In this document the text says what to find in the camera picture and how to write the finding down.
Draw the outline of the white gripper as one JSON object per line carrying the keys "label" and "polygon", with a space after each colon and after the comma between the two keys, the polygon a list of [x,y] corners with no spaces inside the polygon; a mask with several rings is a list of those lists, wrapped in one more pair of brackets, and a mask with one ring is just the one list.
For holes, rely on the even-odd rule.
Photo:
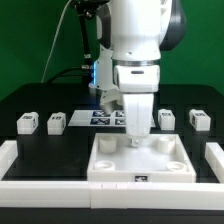
{"label": "white gripper", "polygon": [[138,147],[140,139],[150,133],[154,95],[124,94],[126,133],[132,137],[131,146]]}

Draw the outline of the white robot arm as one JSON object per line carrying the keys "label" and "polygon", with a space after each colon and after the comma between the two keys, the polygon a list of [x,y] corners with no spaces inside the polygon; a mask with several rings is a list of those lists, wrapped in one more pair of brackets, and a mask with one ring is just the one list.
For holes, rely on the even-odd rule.
{"label": "white robot arm", "polygon": [[105,113],[123,107],[134,147],[150,133],[161,53],[176,47],[185,32],[181,0],[108,0],[97,12],[100,55],[89,88],[101,95]]}

